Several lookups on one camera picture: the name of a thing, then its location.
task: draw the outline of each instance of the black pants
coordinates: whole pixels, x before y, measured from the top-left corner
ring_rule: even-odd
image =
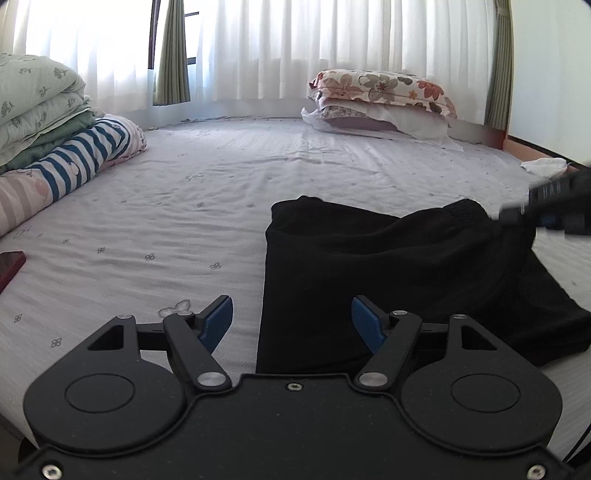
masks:
[[[355,375],[370,353],[351,301],[425,322],[465,313],[535,365],[584,351],[591,314],[531,250],[534,228],[506,228],[461,200],[403,218],[301,197],[272,207],[259,373]]]

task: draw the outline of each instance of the phone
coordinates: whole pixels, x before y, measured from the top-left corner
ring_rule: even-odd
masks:
[[[19,269],[25,264],[25,252],[4,252],[0,254],[0,292],[6,288]]]

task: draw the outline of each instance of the window frame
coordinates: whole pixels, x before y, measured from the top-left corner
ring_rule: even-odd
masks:
[[[150,16],[150,38],[148,39],[148,70],[154,69],[154,59],[156,57],[156,30],[158,28],[158,14],[160,13],[160,1],[152,0],[152,14]],[[199,12],[189,12],[185,18],[199,15]],[[187,58],[187,65],[195,65],[197,57]]]

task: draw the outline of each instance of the blue gripper pad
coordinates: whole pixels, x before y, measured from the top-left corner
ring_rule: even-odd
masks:
[[[386,339],[379,318],[356,297],[351,303],[351,318],[355,329],[371,352],[377,352]]]
[[[232,324],[234,308],[232,299],[227,297],[214,311],[205,318],[203,333],[199,336],[201,343],[212,353]]]

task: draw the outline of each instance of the blue striped fabric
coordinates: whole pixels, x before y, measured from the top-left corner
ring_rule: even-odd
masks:
[[[39,170],[55,202],[94,177],[105,161],[120,157],[130,141],[122,122],[102,118],[27,168]]]

